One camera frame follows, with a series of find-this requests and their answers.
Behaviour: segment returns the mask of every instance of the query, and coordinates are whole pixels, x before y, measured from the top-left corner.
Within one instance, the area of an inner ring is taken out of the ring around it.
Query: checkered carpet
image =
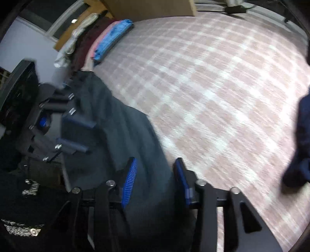
[[[280,192],[310,83],[306,49],[251,14],[198,13],[137,22],[95,73],[148,115],[171,164],[182,157],[214,187],[239,187],[288,251],[309,222],[310,186]]]

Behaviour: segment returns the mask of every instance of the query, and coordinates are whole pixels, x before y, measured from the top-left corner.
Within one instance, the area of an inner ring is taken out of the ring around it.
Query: silver bolt
[[[72,193],[74,193],[74,194],[78,194],[78,193],[80,193],[80,191],[81,191],[81,189],[79,187],[75,187],[72,189]]]
[[[73,115],[75,113],[75,111],[77,111],[75,108],[70,109],[69,114]]]
[[[73,94],[73,93],[72,93],[72,94],[70,94],[70,95],[68,96],[69,100],[72,100],[72,99],[73,99],[73,97],[74,97],[74,94]]]
[[[108,180],[105,184],[109,187],[113,187],[113,186],[115,186],[115,181],[114,180]]]
[[[240,189],[238,187],[233,187],[230,189],[230,191],[233,193],[233,194],[239,194],[240,193]]]
[[[62,147],[61,144],[56,144],[55,149],[60,149]]]
[[[199,186],[202,186],[202,187],[205,186],[206,183],[207,183],[207,181],[205,181],[205,180],[203,180],[203,179],[198,179],[198,180],[196,181],[196,184],[199,185]]]
[[[38,235],[37,231],[34,228],[30,229],[30,233],[33,236],[37,236]]]

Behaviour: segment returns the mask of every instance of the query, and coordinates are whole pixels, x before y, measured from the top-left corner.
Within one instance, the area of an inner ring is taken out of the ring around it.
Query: dark blue garment
[[[296,125],[296,152],[283,176],[288,187],[310,182],[310,94],[299,101]]]
[[[147,116],[116,99],[93,72],[77,72],[70,86],[74,108],[96,122],[95,129],[89,129],[62,120],[61,137],[90,150],[64,154],[71,186],[96,188],[135,157],[135,182],[124,209],[129,243],[134,248],[126,251],[189,251],[196,220],[182,205],[174,175]],[[119,237],[125,237],[123,226],[117,230]]]
[[[94,54],[94,61],[100,61],[106,51],[111,49],[111,45],[115,44],[132,26],[133,23],[129,19],[124,19],[116,24],[98,44]]]

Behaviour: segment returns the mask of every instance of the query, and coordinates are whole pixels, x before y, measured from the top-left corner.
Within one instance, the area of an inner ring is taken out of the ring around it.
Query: blue fabric
[[[310,92],[299,101],[295,138],[295,155],[282,179],[288,187],[310,182]]]
[[[41,118],[39,125],[40,125],[41,127],[45,127],[45,125],[46,125],[46,117],[42,117],[42,118]]]
[[[178,171],[178,174],[179,174],[179,176],[180,176],[180,179],[181,179],[181,182],[182,182],[182,184],[183,184],[183,186],[184,186],[184,192],[185,192],[185,201],[186,201],[186,204],[187,205],[190,205],[191,204],[191,201],[190,201],[190,193],[189,193],[189,186],[188,186],[188,183],[186,182],[186,178],[185,178],[185,176],[184,176],[184,173],[183,173],[183,171],[182,171],[182,168],[181,168],[181,166],[180,166],[180,163],[179,163],[179,161],[177,160],[176,162],[176,166],[177,166],[177,171]]]
[[[129,19],[124,19],[116,24],[98,44],[95,50],[94,61],[99,61],[104,53],[109,50],[111,44],[121,38],[132,25],[133,23]]]

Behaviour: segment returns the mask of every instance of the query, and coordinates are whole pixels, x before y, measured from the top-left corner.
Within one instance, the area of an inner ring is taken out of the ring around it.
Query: window
[[[3,84],[9,78],[10,74],[11,74],[10,72],[0,67],[0,89],[3,87]]]
[[[41,33],[57,41],[89,5],[83,0],[33,0],[19,16]]]

